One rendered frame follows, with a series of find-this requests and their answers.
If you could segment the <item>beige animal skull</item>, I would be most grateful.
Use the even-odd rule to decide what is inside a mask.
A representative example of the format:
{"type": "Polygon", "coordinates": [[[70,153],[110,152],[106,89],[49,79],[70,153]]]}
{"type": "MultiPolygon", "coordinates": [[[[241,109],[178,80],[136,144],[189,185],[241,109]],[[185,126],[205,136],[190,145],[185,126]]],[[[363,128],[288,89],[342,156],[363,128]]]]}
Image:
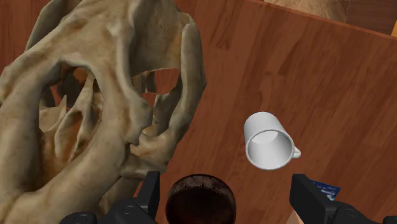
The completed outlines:
{"type": "Polygon", "coordinates": [[[205,86],[174,0],[50,0],[0,75],[0,224],[104,217],[165,171],[205,86]]]}

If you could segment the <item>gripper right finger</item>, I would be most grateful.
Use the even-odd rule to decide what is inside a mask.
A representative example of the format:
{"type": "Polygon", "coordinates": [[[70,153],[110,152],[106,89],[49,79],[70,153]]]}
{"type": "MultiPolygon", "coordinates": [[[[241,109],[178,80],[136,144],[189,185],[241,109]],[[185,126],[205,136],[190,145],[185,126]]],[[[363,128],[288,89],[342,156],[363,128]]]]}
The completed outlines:
{"type": "Polygon", "coordinates": [[[304,224],[397,224],[397,216],[377,223],[350,204],[330,200],[304,174],[292,175],[289,202],[304,224]]]}

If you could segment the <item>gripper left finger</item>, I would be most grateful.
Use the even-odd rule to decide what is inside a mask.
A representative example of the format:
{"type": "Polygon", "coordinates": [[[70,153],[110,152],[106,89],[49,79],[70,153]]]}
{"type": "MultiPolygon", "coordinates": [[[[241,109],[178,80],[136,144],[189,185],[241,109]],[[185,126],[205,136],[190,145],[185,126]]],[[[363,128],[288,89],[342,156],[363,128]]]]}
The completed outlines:
{"type": "Polygon", "coordinates": [[[155,216],[160,201],[160,173],[147,173],[137,197],[114,203],[101,219],[91,212],[67,215],[59,224],[157,224],[155,216]]]}

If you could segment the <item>dark brown bowl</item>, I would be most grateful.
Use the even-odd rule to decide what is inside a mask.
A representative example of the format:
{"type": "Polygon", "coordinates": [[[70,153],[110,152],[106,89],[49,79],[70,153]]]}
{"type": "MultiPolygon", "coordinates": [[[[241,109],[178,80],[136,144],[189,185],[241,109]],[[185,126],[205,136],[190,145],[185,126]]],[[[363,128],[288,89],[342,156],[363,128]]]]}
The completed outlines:
{"type": "Polygon", "coordinates": [[[165,215],[168,224],[235,224],[233,191],[221,179],[191,174],[171,187],[165,215]]]}

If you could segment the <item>blue card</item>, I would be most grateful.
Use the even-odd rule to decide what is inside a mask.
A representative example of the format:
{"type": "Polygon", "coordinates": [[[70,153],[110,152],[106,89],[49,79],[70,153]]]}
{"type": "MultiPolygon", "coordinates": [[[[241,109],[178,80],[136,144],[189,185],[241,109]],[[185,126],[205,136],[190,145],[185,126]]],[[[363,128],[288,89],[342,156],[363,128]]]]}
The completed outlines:
{"type": "Polygon", "coordinates": [[[326,183],[318,182],[312,180],[312,182],[330,199],[335,200],[338,195],[340,188],[337,186],[332,186],[326,183]]]}

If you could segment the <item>white mug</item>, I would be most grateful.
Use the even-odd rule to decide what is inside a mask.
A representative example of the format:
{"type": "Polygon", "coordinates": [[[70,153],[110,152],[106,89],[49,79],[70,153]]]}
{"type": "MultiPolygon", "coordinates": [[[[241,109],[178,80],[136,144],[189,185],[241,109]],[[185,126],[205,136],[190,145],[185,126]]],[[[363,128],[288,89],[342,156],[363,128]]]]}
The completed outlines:
{"type": "Polygon", "coordinates": [[[280,169],[302,154],[277,117],[269,112],[257,112],[247,118],[244,139],[247,159],[262,170],[280,169]]]}

